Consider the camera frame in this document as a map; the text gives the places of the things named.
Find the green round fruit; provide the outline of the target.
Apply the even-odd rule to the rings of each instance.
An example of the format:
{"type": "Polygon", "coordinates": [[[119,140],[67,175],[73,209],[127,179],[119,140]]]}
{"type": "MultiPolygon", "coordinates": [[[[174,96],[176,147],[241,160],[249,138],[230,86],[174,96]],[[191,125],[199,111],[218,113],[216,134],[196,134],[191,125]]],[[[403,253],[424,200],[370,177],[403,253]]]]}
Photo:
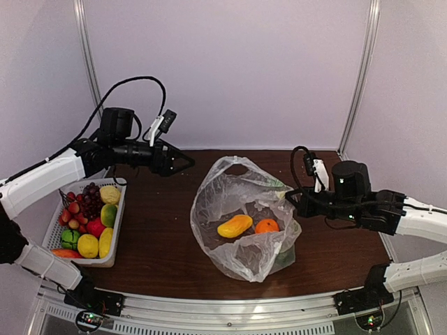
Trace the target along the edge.
{"type": "Polygon", "coordinates": [[[78,240],[81,234],[77,230],[67,229],[61,234],[62,248],[76,251],[78,249],[78,240]]]}

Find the dark purple grape bunch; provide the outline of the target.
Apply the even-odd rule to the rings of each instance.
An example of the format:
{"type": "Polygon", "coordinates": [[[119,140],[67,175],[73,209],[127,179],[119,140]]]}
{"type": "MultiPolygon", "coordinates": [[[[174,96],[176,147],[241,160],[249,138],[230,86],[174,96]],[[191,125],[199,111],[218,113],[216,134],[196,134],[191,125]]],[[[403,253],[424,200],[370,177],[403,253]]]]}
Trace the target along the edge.
{"type": "Polygon", "coordinates": [[[91,182],[83,188],[80,209],[85,218],[92,221],[98,218],[104,203],[101,199],[100,187],[91,182]]]}

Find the red round fruit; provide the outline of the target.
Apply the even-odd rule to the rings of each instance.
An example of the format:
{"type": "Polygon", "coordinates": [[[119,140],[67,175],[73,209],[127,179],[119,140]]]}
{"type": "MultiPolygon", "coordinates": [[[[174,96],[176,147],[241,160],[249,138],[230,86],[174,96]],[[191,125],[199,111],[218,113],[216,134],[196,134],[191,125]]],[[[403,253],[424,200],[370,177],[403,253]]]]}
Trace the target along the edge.
{"type": "Polygon", "coordinates": [[[102,224],[100,218],[96,218],[87,224],[87,233],[99,239],[106,226],[102,224]]]}

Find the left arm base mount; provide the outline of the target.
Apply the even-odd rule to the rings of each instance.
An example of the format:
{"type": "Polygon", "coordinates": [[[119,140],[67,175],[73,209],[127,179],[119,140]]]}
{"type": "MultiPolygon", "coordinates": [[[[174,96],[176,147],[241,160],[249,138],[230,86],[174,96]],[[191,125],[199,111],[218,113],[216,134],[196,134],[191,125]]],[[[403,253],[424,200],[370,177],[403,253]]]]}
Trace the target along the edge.
{"type": "Polygon", "coordinates": [[[83,308],[100,315],[120,316],[124,296],[119,293],[99,290],[88,274],[82,274],[80,282],[74,289],[59,287],[64,293],[64,303],[83,308]]]}

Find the yellow green fruit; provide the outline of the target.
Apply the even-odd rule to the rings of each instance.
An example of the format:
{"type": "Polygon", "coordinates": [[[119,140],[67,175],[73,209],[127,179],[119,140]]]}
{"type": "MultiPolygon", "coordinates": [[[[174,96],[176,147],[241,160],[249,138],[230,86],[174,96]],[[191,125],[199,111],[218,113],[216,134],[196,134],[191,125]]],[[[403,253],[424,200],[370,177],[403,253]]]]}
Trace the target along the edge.
{"type": "Polygon", "coordinates": [[[118,208],[115,204],[105,204],[101,209],[101,223],[107,228],[114,228],[118,208]]]}

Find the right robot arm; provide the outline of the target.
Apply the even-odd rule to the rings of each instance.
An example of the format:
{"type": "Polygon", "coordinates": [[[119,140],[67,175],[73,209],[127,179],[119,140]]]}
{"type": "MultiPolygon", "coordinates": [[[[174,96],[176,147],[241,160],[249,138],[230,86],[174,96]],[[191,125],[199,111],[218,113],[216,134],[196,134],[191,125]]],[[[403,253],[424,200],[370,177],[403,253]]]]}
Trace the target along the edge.
{"type": "MultiPolygon", "coordinates": [[[[286,199],[303,218],[322,216],[346,221],[345,229],[364,229],[388,236],[415,237],[446,243],[446,210],[397,191],[373,191],[364,163],[342,161],[333,166],[333,190],[301,184],[286,199]]],[[[362,307],[372,308],[385,294],[446,280],[446,251],[407,262],[373,266],[358,293],[362,307]]]]}

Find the clear plastic bag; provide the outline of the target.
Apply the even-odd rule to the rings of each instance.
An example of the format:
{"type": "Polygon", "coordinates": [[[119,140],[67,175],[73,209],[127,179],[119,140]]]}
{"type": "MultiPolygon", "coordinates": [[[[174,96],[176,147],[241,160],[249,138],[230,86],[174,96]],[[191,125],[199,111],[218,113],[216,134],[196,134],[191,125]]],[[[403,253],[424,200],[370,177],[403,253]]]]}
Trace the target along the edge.
{"type": "Polygon", "coordinates": [[[302,228],[286,200],[291,187],[245,157],[218,159],[190,212],[193,235],[226,276],[263,282],[295,262],[302,228]]]}

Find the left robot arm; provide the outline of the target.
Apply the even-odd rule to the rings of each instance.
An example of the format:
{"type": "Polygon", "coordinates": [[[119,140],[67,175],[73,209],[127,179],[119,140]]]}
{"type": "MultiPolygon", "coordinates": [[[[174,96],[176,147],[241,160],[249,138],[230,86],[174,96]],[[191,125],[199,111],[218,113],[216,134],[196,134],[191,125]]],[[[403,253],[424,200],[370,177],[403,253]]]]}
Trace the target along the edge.
{"type": "Polygon", "coordinates": [[[169,177],[194,166],[194,159],[161,139],[177,115],[166,110],[149,127],[148,139],[131,138],[135,112],[112,107],[104,111],[99,128],[88,138],[79,136],[67,148],[37,166],[1,181],[1,263],[15,264],[73,292],[74,300],[86,310],[101,302],[81,268],[58,258],[33,242],[26,233],[43,231],[47,209],[38,209],[60,188],[98,174],[114,165],[147,167],[169,177]]]}

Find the aluminium front rail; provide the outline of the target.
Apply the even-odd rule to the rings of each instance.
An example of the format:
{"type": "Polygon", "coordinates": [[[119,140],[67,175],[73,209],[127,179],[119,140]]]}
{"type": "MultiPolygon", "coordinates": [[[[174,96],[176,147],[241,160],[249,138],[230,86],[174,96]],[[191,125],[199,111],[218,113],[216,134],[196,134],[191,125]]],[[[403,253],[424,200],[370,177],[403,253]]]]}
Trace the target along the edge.
{"type": "Polygon", "coordinates": [[[95,334],[368,334],[360,326],[383,315],[378,334],[432,334],[417,289],[368,311],[340,315],[333,293],[243,300],[174,299],[125,294],[121,314],[109,316],[95,334]]]}

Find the pale fruit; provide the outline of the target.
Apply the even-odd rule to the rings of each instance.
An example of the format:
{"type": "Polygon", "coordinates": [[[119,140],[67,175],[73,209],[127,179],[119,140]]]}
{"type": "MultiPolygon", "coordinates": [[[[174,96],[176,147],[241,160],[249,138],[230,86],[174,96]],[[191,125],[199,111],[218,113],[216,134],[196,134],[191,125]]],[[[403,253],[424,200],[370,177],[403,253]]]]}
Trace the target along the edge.
{"type": "Polygon", "coordinates": [[[103,186],[99,190],[101,200],[104,204],[116,205],[119,203],[121,198],[121,192],[119,189],[112,185],[103,186]]]}

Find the green lime in bag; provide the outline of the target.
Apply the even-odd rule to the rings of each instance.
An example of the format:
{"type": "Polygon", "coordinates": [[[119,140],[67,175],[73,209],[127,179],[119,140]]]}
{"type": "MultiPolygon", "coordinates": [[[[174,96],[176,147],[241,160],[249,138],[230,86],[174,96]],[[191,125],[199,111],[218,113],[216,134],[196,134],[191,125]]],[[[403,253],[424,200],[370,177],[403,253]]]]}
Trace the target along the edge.
{"type": "Polygon", "coordinates": [[[275,264],[279,269],[284,269],[295,262],[295,246],[292,245],[284,252],[280,252],[275,260],[275,264]]]}

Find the orange red fruit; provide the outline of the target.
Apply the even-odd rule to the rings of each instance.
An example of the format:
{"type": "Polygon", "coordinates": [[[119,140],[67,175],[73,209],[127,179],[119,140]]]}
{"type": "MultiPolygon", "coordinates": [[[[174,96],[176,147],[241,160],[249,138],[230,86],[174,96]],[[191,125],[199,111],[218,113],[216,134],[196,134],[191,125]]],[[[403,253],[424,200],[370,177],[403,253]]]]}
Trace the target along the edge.
{"type": "Polygon", "coordinates": [[[83,257],[77,251],[71,249],[65,249],[65,248],[52,249],[52,253],[60,258],[83,259],[83,257]]]}

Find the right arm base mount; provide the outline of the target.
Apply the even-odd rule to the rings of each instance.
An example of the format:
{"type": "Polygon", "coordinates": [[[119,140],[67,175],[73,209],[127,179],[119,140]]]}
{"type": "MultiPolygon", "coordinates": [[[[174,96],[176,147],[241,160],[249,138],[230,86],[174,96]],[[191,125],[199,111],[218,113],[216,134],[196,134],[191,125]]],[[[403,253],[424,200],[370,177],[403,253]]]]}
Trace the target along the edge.
{"type": "Polygon", "coordinates": [[[389,265],[374,265],[362,288],[344,290],[333,295],[338,315],[379,308],[383,304],[393,302],[393,293],[389,292],[384,285],[388,267],[389,265]]]}

